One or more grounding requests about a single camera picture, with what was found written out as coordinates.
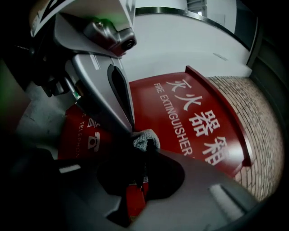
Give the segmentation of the red fire extinguisher cabinet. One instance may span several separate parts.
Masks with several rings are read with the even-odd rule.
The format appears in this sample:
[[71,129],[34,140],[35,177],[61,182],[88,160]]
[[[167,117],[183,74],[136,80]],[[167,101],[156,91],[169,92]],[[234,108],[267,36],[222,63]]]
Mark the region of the red fire extinguisher cabinet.
[[[130,82],[135,129],[152,129],[163,150],[204,161],[230,177],[251,166],[252,149],[233,104],[191,67],[185,72]],[[77,106],[66,113],[58,159],[92,159],[112,148],[113,135]],[[145,207],[152,183],[127,186],[132,221]]]

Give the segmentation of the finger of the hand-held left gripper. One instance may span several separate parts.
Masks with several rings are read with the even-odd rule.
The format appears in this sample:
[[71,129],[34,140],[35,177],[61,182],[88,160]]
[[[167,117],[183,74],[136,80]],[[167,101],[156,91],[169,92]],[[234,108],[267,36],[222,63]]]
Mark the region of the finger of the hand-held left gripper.
[[133,118],[133,108],[130,102],[131,94],[129,93],[129,87],[126,82],[126,78],[121,70],[114,65],[109,65],[107,69],[107,77],[112,91],[121,106],[121,109],[124,112],[132,128],[132,131],[134,131],[135,122]]

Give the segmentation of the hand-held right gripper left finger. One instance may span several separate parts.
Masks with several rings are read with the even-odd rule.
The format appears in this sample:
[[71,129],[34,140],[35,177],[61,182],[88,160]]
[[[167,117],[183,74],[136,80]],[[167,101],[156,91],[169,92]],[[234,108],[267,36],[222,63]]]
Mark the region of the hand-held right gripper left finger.
[[116,231],[129,226],[126,188],[144,153],[115,148],[100,167],[14,145],[13,226],[22,231]]

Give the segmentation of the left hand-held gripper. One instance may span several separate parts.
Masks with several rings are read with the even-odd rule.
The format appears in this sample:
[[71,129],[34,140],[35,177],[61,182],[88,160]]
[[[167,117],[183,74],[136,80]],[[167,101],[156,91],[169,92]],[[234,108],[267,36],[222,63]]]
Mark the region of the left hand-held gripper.
[[109,84],[107,69],[109,65],[117,66],[126,78],[120,58],[137,44],[133,31],[135,2],[42,0],[43,6],[31,27],[32,59],[37,67],[48,70],[46,76],[35,75],[34,83],[41,86],[48,97],[67,92],[64,88],[56,89],[59,78],[47,64],[53,44],[88,53],[75,55],[72,65],[89,95],[86,111],[112,133],[133,132]]

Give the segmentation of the grey cleaning cloth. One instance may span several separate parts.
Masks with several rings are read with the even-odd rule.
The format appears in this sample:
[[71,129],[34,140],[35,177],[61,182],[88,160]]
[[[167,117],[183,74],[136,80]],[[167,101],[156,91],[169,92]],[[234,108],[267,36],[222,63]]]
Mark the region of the grey cleaning cloth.
[[147,156],[148,151],[160,149],[160,140],[152,129],[134,132],[132,134],[133,163],[135,171],[135,183],[138,187],[148,182]]

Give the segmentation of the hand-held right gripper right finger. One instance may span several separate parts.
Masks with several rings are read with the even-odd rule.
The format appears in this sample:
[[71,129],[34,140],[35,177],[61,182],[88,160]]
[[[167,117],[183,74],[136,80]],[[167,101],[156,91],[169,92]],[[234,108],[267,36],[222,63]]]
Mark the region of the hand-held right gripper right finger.
[[256,199],[214,166],[164,150],[145,154],[148,202],[133,231],[235,231]]

